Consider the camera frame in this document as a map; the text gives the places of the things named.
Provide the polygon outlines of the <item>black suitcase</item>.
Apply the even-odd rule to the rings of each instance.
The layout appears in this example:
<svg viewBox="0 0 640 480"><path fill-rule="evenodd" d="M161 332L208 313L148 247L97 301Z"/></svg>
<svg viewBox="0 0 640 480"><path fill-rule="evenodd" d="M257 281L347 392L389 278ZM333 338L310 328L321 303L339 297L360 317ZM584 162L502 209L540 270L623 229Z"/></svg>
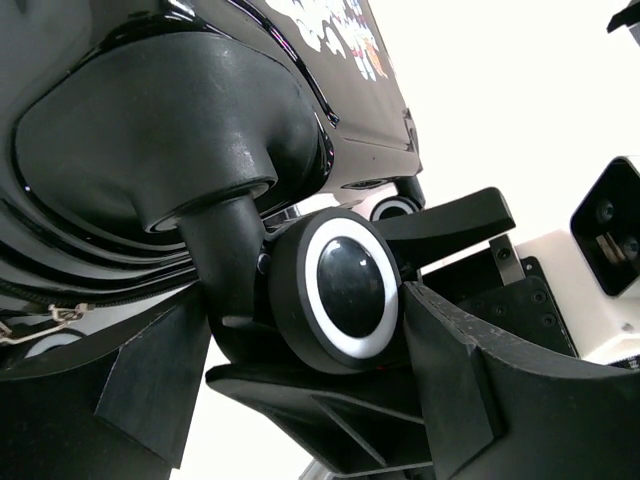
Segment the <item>black suitcase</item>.
<svg viewBox="0 0 640 480"><path fill-rule="evenodd" d="M319 194L423 208L365 1L5 1L2 342L200 283L234 363L293 359L249 271Z"/></svg>

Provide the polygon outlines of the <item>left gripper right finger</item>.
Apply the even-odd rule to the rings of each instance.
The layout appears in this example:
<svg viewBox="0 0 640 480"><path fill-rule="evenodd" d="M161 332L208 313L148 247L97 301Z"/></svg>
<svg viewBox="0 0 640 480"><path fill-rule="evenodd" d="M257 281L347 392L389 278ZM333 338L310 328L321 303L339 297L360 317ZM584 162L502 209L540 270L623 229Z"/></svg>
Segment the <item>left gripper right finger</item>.
<svg viewBox="0 0 640 480"><path fill-rule="evenodd" d="M635 479L639 375L530 343L422 284L404 330L439 479Z"/></svg>

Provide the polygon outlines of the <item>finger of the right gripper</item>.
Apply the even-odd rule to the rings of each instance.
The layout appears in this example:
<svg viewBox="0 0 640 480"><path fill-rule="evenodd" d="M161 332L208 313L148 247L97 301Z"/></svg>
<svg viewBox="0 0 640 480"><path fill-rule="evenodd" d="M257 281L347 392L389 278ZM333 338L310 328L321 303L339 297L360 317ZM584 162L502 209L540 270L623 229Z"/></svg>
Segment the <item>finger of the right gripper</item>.
<svg viewBox="0 0 640 480"><path fill-rule="evenodd" d="M209 370L206 383L264 415L334 474L432 464L408 368L332 375L292 365L227 364Z"/></svg>

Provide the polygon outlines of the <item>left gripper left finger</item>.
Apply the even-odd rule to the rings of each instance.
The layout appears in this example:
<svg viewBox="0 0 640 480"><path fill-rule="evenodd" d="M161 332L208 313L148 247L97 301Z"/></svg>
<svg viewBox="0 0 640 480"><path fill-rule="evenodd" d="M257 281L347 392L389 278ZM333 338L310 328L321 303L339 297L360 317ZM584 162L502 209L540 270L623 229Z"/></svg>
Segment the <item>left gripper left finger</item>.
<svg viewBox="0 0 640 480"><path fill-rule="evenodd" d="M2 478L169 478L209 344L204 295L192 286L2 370Z"/></svg>

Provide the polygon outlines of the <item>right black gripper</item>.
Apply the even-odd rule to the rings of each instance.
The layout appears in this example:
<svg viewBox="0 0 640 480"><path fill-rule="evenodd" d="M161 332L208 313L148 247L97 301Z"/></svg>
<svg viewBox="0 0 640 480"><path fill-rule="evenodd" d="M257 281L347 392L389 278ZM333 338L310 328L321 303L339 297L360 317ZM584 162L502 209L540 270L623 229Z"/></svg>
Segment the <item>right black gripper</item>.
<svg viewBox="0 0 640 480"><path fill-rule="evenodd" d="M392 252L413 269L515 227L495 187L417 213L377 222ZM465 312L524 340L576 358L576 347L538 259L522 258L508 235L424 276L424 284Z"/></svg>

